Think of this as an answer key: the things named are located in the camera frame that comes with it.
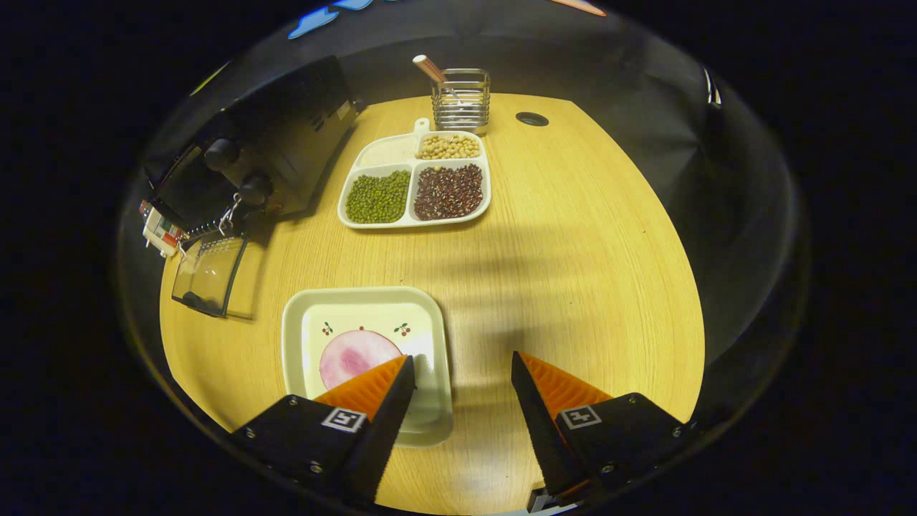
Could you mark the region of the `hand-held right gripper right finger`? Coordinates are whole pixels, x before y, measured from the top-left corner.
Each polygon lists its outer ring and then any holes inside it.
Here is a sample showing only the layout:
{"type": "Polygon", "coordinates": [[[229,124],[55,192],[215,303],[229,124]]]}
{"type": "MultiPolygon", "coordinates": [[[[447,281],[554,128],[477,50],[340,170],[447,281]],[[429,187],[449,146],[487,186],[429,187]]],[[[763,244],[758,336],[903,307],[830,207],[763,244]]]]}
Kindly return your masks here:
{"type": "Polygon", "coordinates": [[[700,436],[643,394],[611,396],[545,360],[515,352],[512,383],[557,502],[603,502],[671,463],[700,436]]]}

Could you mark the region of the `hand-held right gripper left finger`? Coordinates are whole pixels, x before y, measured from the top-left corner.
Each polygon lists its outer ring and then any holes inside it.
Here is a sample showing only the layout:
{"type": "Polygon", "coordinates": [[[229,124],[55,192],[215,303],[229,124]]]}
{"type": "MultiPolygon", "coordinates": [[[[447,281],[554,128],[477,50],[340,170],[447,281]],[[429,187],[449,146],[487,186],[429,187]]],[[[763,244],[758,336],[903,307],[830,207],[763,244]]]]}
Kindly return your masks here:
{"type": "Polygon", "coordinates": [[[282,396],[232,442],[305,489],[371,504],[415,391],[413,357],[399,355],[315,399],[282,396]]]}

